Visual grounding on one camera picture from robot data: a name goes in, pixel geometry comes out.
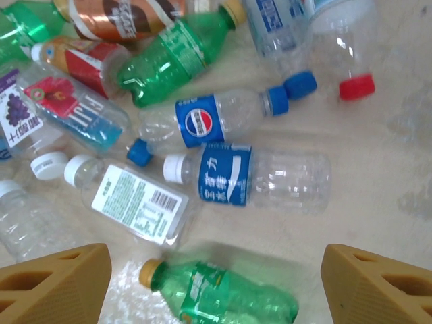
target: bottle label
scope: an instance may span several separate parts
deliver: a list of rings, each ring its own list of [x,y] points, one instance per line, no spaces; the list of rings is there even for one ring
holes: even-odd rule
[[[292,50],[304,41],[308,18],[300,0],[250,0],[244,4],[255,46],[262,56],[278,50],[270,48],[274,47],[274,37],[283,37],[278,45],[282,51]]]
[[[221,323],[229,294],[227,271],[211,263],[198,262],[178,318],[187,324]]]
[[[43,126],[43,122],[21,101],[16,78],[18,69],[0,77],[0,124],[9,148]]]
[[[24,93],[42,108],[44,115],[66,128],[98,152],[108,151],[117,142],[122,129],[101,117],[107,101],[91,92],[76,89],[69,78],[49,76],[24,89]]]
[[[215,96],[179,100],[175,103],[175,114],[186,147],[225,140]]]
[[[246,206],[252,147],[225,143],[207,144],[198,178],[201,199]]]
[[[145,240],[163,244],[174,217],[181,217],[188,197],[140,174],[110,165],[92,208]]]
[[[44,45],[40,58],[107,98],[102,80],[103,62],[122,48],[119,44],[61,36]]]
[[[89,39],[122,42],[156,35],[186,12],[186,0],[70,0],[69,15]]]
[[[181,20],[172,23],[158,37],[185,69],[189,78],[195,77],[206,68],[199,38]]]

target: green plastic bottle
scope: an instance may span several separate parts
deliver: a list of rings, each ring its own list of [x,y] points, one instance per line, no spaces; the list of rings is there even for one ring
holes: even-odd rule
[[[230,30],[246,20],[238,0],[227,0],[216,12],[177,19],[138,56],[126,62],[117,80],[142,108],[165,100],[219,56]]]
[[[298,313],[298,303],[289,293],[210,263],[170,266],[151,259],[141,269],[140,282],[160,291],[184,323],[291,324]]]
[[[65,23],[52,2],[17,1],[0,9],[0,65],[29,60],[32,46],[60,35]]]

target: grape picture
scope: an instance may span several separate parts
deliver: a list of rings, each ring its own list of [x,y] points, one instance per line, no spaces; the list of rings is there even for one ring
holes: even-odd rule
[[[30,117],[28,108],[21,101],[19,96],[14,94],[9,95],[9,101],[7,102],[7,115],[6,119],[9,120],[9,124],[16,127],[21,120],[25,120]]]

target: barcode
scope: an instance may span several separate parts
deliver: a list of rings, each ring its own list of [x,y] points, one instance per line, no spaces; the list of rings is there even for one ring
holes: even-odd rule
[[[171,213],[177,206],[177,199],[168,196],[167,194],[164,194],[163,192],[160,192],[158,190],[153,193],[153,197],[151,197],[150,202],[159,207],[162,207],[163,209]]]

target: white bottle cap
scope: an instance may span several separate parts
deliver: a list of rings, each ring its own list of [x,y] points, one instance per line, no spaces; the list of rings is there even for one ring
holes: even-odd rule
[[[167,155],[163,162],[163,177],[168,182],[177,182],[183,184],[182,166],[186,154]]]
[[[73,157],[66,165],[64,171],[65,181],[71,186],[75,187],[75,175],[78,172],[81,165],[86,163],[88,160],[94,159],[90,155],[80,154]]]
[[[41,51],[42,51],[43,43],[34,44],[31,50],[32,60],[39,61],[41,60]]]
[[[68,161],[65,153],[51,152],[35,158],[30,167],[39,180],[52,180],[63,174]]]
[[[0,198],[12,191],[21,190],[22,187],[13,180],[0,181]]]

